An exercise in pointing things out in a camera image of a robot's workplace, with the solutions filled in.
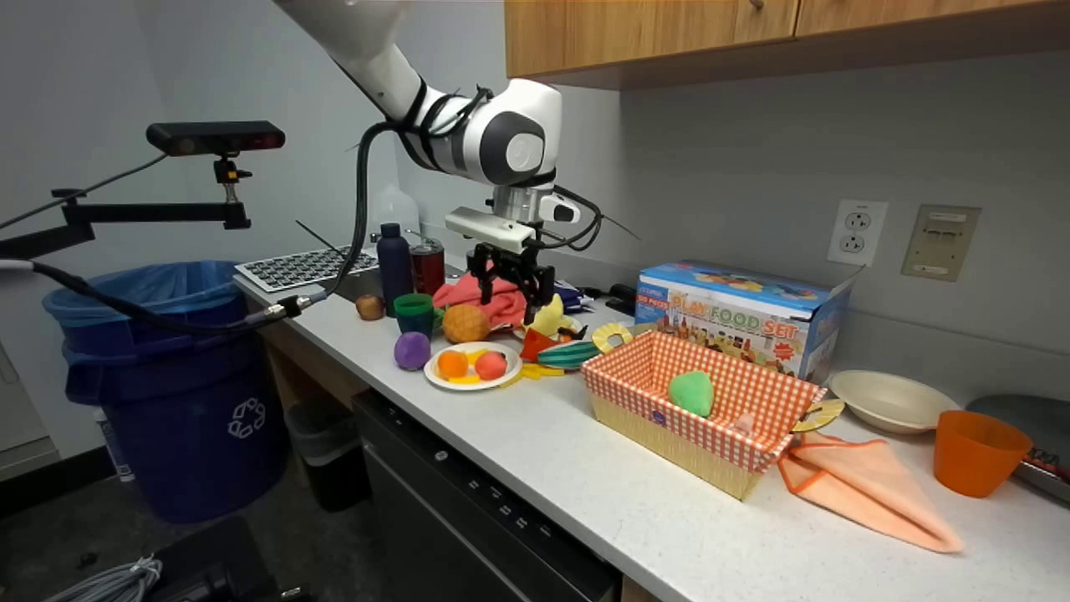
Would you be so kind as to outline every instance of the wooden cabinet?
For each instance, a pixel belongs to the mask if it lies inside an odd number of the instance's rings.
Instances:
[[[1041,3],[1048,0],[803,0],[795,36],[978,16],[984,8],[1021,8]]]
[[[262,327],[262,337],[268,343],[274,388],[283,409],[321,393],[350,403],[363,390],[367,390],[350,366],[337,363],[290,324]]]
[[[1070,47],[1068,0],[507,0],[507,73],[579,85]]]
[[[507,0],[507,69],[560,73],[785,40],[795,0]]]

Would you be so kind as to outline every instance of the trash can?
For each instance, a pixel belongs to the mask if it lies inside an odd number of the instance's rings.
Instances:
[[[357,419],[336,399],[307,399],[288,409],[290,441],[307,489],[325,512],[346,512],[371,493]]]
[[[183,324],[244,318],[233,264],[152,264],[95,286]],[[66,399],[98,403],[143,502],[165,522],[212,522],[264,493],[288,466],[288,427],[254,331],[183,334],[54,292]]]

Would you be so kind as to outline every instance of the wicker basket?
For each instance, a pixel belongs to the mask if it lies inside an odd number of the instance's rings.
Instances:
[[[717,380],[714,419],[670,402],[670,380],[705,372]],[[595,419],[702,481],[746,499],[763,469],[793,441],[793,423],[822,388],[740,359],[644,331],[582,363]]]

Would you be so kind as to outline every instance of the orange cup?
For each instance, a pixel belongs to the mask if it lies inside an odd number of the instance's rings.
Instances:
[[[1035,439],[978,411],[943,411],[935,423],[934,474],[948,489],[986,499],[1031,456]]]

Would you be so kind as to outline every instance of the blue trash can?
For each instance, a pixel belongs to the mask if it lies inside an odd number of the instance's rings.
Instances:
[[[233,264],[155,264],[95,279],[172,322],[225,324],[244,315]],[[132,322],[54,292],[66,399],[98,403],[155,513],[212,522],[264,493],[288,466],[288,427],[254,331],[199,337]]]

